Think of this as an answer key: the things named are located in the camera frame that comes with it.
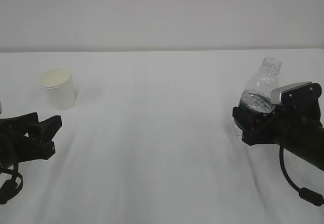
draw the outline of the black cable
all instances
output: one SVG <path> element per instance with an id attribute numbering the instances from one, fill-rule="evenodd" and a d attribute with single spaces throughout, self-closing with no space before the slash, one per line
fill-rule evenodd
<path id="1" fill-rule="evenodd" d="M 287 182 L 290 184 L 291 187 L 293 187 L 294 190 L 297 192 L 300 191 L 300 188 L 292 181 L 292 179 L 289 177 L 287 170 L 285 168 L 285 162 L 284 162 L 284 148 L 285 148 L 285 143 L 286 139 L 288 136 L 288 133 L 290 131 L 290 127 L 286 130 L 285 135 L 283 136 L 282 140 L 280 141 L 280 148 L 279 148 L 279 162 L 280 162 L 280 168 L 283 173 L 283 176 L 287 180 Z"/>
<path id="2" fill-rule="evenodd" d="M 16 157 L 12 142 L 9 136 L 5 133 L 0 134 L 0 139 L 4 143 L 10 153 L 10 157 L 13 163 L 13 170 L 0 167 L 0 172 L 11 175 L 11 179 L 5 181 L 0 188 L 0 204 L 6 204 L 8 200 L 15 197 L 22 189 L 24 181 L 22 175 L 18 172 L 18 159 Z M 16 183 L 17 177 L 20 178 L 19 185 Z"/>
<path id="3" fill-rule="evenodd" d="M 291 127 L 288 127 L 283 138 L 280 141 L 280 148 L 279 148 L 279 161 L 280 161 L 280 168 L 282 170 L 283 176 L 287 180 L 287 182 L 290 184 L 291 187 L 294 188 L 299 193 L 299 197 L 312 203 L 313 205 L 316 206 L 321 206 L 324 204 L 324 198 L 322 195 L 309 190 L 307 188 L 299 188 L 289 177 L 287 170 L 285 168 L 285 163 L 284 163 L 284 148 L 286 146 L 288 134 L 290 132 Z"/>

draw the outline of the white tablecloth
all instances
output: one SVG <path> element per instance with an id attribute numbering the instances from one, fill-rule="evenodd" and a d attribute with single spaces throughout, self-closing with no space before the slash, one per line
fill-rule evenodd
<path id="1" fill-rule="evenodd" d="M 324 223 L 284 179 L 277 145 L 231 135 L 232 107 L 265 56 L 283 61 L 281 85 L 324 85 L 320 49 L 0 54 L 1 117 L 63 122 L 53 157 L 20 164 L 24 188 L 0 223 Z M 73 71 L 73 109 L 46 101 L 38 76 L 53 67 Z M 323 172 L 287 152 L 285 163 L 324 193 Z"/>

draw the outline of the clear plastic bottle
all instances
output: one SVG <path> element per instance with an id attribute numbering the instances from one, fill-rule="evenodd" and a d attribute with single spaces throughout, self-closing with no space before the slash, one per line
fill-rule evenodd
<path id="1" fill-rule="evenodd" d="M 270 103 L 270 93 L 279 87 L 278 74 L 280 74 L 281 61 L 266 57 L 259 68 L 259 72 L 250 78 L 241 99 L 239 107 L 260 113 L 271 113 L 274 109 Z M 233 122 L 233 133 L 242 137 L 242 130 Z"/>

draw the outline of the paper cup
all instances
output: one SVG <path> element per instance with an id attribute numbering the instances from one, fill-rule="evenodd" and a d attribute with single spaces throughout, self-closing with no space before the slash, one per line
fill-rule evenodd
<path id="1" fill-rule="evenodd" d="M 57 110 L 68 110 L 75 104 L 72 73 L 66 69 L 55 68 L 46 71 L 39 78 L 46 90 L 49 103 Z"/>

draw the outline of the robotic arm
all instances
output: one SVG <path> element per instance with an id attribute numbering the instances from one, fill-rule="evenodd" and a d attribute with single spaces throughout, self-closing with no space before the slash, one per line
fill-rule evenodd
<path id="1" fill-rule="evenodd" d="M 299 188 L 290 179 L 284 165 L 284 148 L 324 171 L 324 129 L 320 122 L 317 83 L 296 83 L 271 92 L 270 114 L 233 108 L 233 117 L 242 129 L 242 141 L 248 145 L 278 144 L 280 166 L 288 183 L 299 196 L 316 205 L 324 204 L 322 195 Z"/>
<path id="2" fill-rule="evenodd" d="M 61 126 L 61 116 L 39 122 L 37 113 L 0 119 L 0 173 L 12 176 L 0 188 L 0 204 L 6 204 L 23 187 L 23 177 L 18 172 L 20 162 L 47 160 L 55 153 L 52 139 Z"/>

